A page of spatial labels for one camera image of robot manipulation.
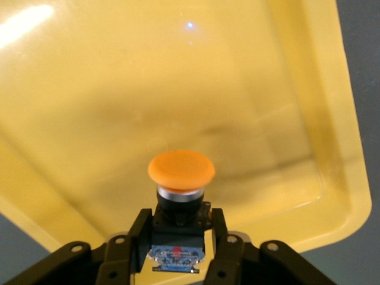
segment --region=yellow tray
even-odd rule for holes
[[[280,239],[305,251],[367,219],[334,1],[29,7],[18,1],[0,15],[0,206],[49,250],[72,240],[96,247],[128,230],[156,206],[148,162],[173,149],[214,162],[205,199],[256,245]],[[27,28],[6,41],[17,14]],[[140,284],[205,272],[149,267]]]

